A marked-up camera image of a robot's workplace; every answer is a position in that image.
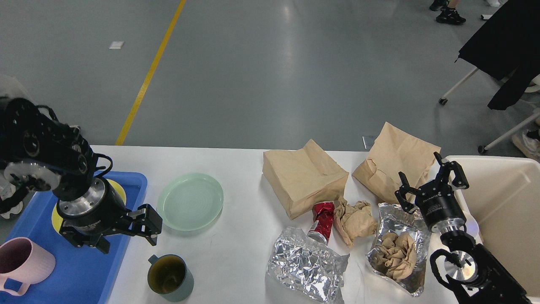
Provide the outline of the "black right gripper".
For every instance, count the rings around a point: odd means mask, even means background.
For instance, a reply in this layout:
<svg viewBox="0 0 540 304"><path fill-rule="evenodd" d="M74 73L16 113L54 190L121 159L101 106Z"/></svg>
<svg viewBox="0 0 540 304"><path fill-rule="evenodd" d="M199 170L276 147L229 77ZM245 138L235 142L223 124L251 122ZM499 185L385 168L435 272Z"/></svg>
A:
<svg viewBox="0 0 540 304"><path fill-rule="evenodd" d="M410 186L405 173L398 172L401 186L394 194L402 210L413 214L417 208L420 210L426 226L431 232L440 232L445 227L462 227L466 217L461 210L454 195L456 189L470 187L461 164L442 158L439 152L434 152L439 165L434 180L421 185L418 189ZM409 202L407 194L415 195L415 204Z"/></svg>

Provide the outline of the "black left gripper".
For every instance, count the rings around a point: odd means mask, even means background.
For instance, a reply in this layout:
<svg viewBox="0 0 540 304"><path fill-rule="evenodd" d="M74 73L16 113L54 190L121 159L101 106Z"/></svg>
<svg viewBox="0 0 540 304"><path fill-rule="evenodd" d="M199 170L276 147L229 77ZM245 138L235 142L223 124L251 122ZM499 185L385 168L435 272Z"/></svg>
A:
<svg viewBox="0 0 540 304"><path fill-rule="evenodd" d="M127 212L122 199L102 177L95 177L81 198L59 200L56 210L63 219L59 233L66 241L74 247L96 248L103 254L110 250L110 242L103 235L140 236L156 246L162 232L163 220L151 205Z"/></svg>

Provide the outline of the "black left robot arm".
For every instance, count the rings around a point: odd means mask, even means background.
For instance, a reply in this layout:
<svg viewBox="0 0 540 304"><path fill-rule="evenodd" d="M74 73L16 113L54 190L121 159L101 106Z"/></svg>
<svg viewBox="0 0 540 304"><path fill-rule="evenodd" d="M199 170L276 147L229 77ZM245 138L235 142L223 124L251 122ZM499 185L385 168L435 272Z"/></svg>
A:
<svg viewBox="0 0 540 304"><path fill-rule="evenodd" d="M48 106L25 98L1 98L0 155L5 179L15 192L1 200L9 212L27 194L51 191L62 218L59 233L75 247L107 254L106 236L144 237L156 246L162 218L149 204L130 210L106 175L110 156L96 153L75 127L61 123Z"/></svg>

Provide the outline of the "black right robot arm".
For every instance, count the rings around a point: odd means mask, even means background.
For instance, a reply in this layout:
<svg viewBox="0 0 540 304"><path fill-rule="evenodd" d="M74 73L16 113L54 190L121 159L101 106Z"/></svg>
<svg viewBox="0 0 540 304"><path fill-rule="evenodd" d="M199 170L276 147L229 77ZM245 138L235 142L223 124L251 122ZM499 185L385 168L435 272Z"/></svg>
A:
<svg viewBox="0 0 540 304"><path fill-rule="evenodd" d="M426 227L440 235L444 249L429 258L432 273L460 304L530 304L526 290L493 254L467 233L466 217L454 192L470 184L462 166L434 152L436 177L415 188L403 172L394 194L404 212L418 210Z"/></svg>

